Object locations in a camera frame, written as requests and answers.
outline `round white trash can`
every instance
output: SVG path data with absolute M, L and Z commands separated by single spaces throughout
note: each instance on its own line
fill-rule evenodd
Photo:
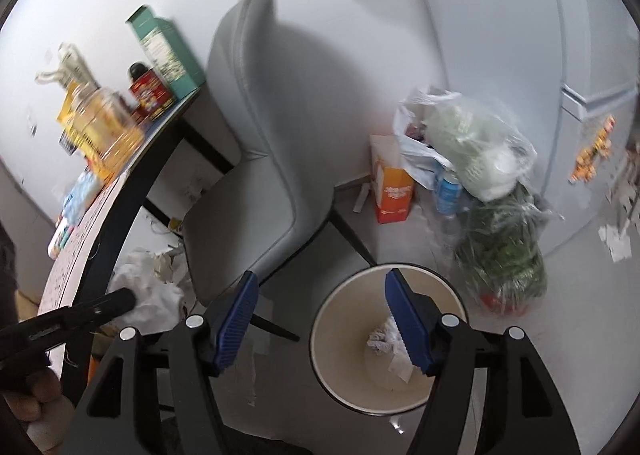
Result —
M 414 371 L 406 383 L 389 371 L 393 354 L 367 346 L 369 335 L 391 312 L 385 299 L 385 276 L 402 272 L 412 291 L 429 295 L 442 313 L 467 321 L 462 301 L 433 271 L 405 263 L 370 267 L 341 283 L 324 301 L 310 337 L 311 363 L 324 389 L 348 408 L 369 415 L 395 415 L 424 405 L 433 377 Z

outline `black bottle cap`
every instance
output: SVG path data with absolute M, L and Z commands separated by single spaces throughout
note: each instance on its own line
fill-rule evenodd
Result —
M 143 76 L 148 70 L 149 68 L 144 63 L 133 63 L 129 67 L 129 77 L 131 81 L 138 81 L 140 76 Z

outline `gray chair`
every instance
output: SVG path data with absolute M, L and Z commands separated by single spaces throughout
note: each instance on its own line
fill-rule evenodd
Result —
M 242 156 L 184 218 L 187 260 L 203 305 L 245 270 L 264 282 L 327 220 L 375 263 L 332 210 L 334 182 L 277 28 L 273 0 L 240 0 L 211 47 L 207 83 Z

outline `green box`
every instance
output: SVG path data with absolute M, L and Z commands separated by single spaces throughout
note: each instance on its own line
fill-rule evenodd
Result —
M 205 82 L 204 72 L 171 22 L 156 18 L 151 8 L 143 5 L 127 23 L 177 99 Z

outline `orange box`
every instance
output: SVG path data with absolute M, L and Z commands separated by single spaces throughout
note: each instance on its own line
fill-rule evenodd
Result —
M 370 135 L 373 190 L 378 223 L 402 222 L 409 215 L 414 180 L 400 166 L 394 135 Z

